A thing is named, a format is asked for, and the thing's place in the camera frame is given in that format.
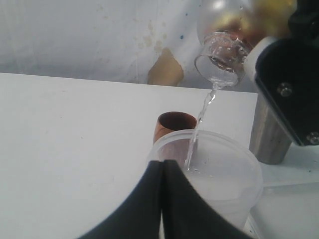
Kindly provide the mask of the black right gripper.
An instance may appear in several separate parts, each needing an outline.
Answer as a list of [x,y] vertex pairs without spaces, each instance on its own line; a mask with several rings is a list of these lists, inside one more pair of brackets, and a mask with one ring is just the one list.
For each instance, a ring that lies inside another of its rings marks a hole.
[[319,36],[319,1],[298,0],[296,11],[288,20],[293,38],[315,40]]

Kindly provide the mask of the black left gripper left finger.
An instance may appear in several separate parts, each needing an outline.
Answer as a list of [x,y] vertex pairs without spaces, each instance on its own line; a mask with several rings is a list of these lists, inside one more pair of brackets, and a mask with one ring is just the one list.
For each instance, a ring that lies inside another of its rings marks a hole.
[[126,200],[82,239],[158,239],[163,163],[150,161]]

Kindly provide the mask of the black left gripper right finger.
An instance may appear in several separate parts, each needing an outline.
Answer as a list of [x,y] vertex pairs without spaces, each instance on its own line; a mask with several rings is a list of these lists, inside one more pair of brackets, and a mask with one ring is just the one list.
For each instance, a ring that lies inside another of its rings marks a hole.
[[174,160],[163,162],[161,210],[166,239],[249,239],[195,191]]

